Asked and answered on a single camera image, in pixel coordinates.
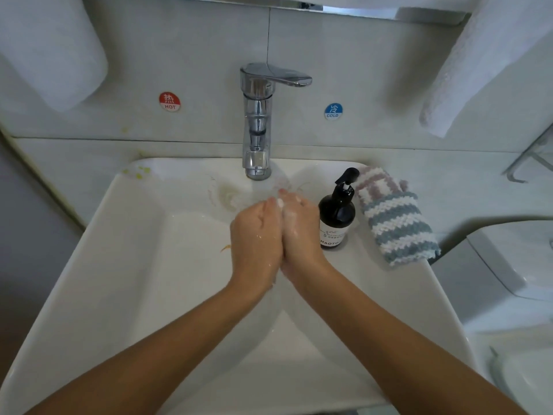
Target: toilet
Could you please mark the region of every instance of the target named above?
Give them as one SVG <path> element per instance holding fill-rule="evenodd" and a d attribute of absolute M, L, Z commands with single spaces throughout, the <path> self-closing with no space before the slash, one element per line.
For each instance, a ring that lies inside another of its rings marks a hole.
<path fill-rule="evenodd" d="M 553 221 L 479 229 L 432 270 L 481 374 L 530 415 L 553 414 Z"/>

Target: white ceramic sink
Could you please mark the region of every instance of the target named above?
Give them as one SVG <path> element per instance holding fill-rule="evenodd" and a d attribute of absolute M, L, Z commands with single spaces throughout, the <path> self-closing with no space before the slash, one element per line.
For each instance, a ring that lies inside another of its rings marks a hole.
<path fill-rule="evenodd" d="M 343 161 L 273 160 L 251 181 L 240 159 L 146 159 L 117 175 L 0 391 L 20 415 L 60 386 L 221 289 L 228 226 L 279 188 L 319 201 Z M 328 260 L 398 318 L 474 366 L 461 325 L 426 262 L 390 269 L 358 216 Z M 281 275 L 175 391 L 161 413 L 300 414 L 385 402 L 374 380 Z"/>

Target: black soap bottle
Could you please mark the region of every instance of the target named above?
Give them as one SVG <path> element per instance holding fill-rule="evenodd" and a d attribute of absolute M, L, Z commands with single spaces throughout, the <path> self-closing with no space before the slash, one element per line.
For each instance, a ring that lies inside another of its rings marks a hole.
<path fill-rule="evenodd" d="M 350 167 L 335 182 L 332 195 L 319 202 L 320 238 L 323 249 L 334 249 L 346 236 L 349 225 L 355 218 L 355 207 L 351 203 L 355 191 L 351 187 L 359 177 L 359 170 Z"/>

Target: blue cold water sticker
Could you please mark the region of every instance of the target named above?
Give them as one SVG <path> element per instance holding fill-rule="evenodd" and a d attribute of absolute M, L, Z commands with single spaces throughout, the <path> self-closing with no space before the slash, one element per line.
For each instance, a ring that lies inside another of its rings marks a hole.
<path fill-rule="evenodd" d="M 325 109 L 325 118 L 335 120 L 342 116 L 343 108 L 339 103 L 331 103 Z"/>

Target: black pump head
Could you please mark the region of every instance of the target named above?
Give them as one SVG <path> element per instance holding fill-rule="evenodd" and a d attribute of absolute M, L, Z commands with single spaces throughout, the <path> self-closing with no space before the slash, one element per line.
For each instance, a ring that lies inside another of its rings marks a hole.
<path fill-rule="evenodd" d="M 335 182 L 336 185 L 346 184 L 351 185 L 359 177 L 359 170 L 355 167 L 349 167 L 346 171 L 340 176 L 340 178 Z"/>

